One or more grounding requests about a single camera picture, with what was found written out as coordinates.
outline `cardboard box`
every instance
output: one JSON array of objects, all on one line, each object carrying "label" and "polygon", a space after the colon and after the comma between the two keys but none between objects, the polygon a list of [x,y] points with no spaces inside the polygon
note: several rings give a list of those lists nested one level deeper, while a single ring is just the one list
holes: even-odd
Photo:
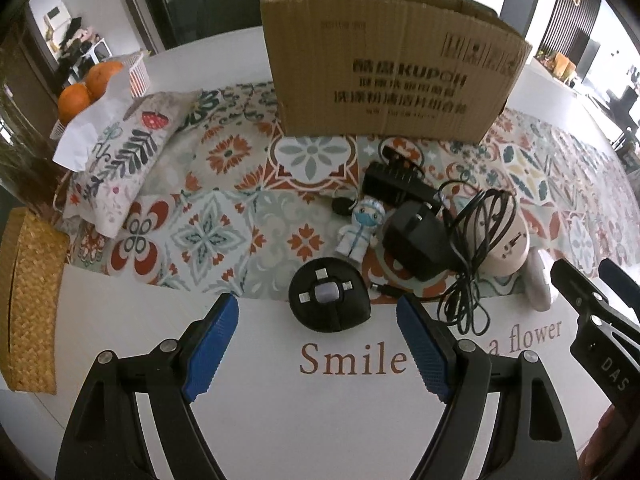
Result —
[{"label": "cardboard box", "polygon": [[531,46],[471,0],[260,0],[289,136],[478,142]]}]

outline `metal screw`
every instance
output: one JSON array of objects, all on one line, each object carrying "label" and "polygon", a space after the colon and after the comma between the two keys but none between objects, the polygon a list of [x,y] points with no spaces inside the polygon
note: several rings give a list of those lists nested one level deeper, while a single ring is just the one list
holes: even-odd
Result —
[{"label": "metal screw", "polygon": [[458,341],[458,348],[463,352],[473,352],[476,349],[476,343],[469,339],[461,339]]},{"label": "metal screw", "polygon": [[525,350],[522,353],[522,357],[524,357],[525,361],[529,361],[530,363],[537,363],[538,362],[538,354],[536,354],[533,350]]},{"label": "metal screw", "polygon": [[108,350],[105,350],[104,352],[100,352],[100,355],[98,355],[98,362],[101,365],[105,365],[109,361],[111,361],[112,358],[113,358],[113,354]]},{"label": "metal screw", "polygon": [[178,348],[178,342],[175,339],[165,339],[160,343],[160,349],[163,352],[173,352]]}]

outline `slatted wood panel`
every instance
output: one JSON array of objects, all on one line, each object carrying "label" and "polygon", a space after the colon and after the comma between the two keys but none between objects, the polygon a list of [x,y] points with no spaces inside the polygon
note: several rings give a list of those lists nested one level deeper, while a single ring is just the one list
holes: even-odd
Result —
[{"label": "slatted wood panel", "polygon": [[578,64],[600,10],[600,1],[583,0],[576,7],[573,0],[556,0],[540,48],[545,52],[562,52]]}]

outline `patterned table runner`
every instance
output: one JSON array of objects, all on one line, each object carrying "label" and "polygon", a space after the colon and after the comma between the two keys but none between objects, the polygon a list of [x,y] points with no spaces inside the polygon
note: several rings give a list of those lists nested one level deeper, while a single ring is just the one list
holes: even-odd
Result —
[{"label": "patterned table runner", "polygon": [[[516,193],[532,245],[593,276],[599,261],[640,262],[640,212],[612,150],[506,109],[478,145],[403,137],[284,137],[271,82],[204,92],[165,147],[118,237],[82,228],[73,263],[153,285],[285,300],[294,272],[328,256],[349,219],[331,211],[335,190],[357,188],[391,145],[422,166],[434,187],[463,179]],[[454,202],[470,190],[452,186]],[[419,296],[423,283],[384,251],[369,249],[363,275]],[[482,277],[484,297],[521,292],[518,274]]]}]

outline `figurine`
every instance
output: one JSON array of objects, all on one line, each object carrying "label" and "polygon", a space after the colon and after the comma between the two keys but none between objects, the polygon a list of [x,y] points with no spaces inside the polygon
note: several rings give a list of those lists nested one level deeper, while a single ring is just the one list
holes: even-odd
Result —
[{"label": "figurine", "polygon": [[359,200],[351,213],[351,225],[338,231],[335,251],[362,264],[367,248],[378,244],[376,230],[385,219],[385,208],[378,200],[366,196]]}]

